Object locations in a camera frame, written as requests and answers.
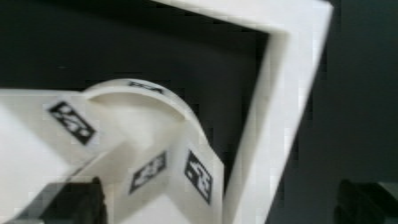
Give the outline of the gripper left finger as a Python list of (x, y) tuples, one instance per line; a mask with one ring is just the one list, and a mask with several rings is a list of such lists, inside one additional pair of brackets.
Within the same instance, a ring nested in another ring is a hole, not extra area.
[(51, 183), (14, 218), (14, 224), (106, 224), (99, 178)]

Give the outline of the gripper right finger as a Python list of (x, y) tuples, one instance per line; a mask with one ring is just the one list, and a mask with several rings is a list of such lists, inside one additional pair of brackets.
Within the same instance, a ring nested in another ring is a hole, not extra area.
[(398, 183), (359, 183), (337, 187), (334, 224), (398, 224)]

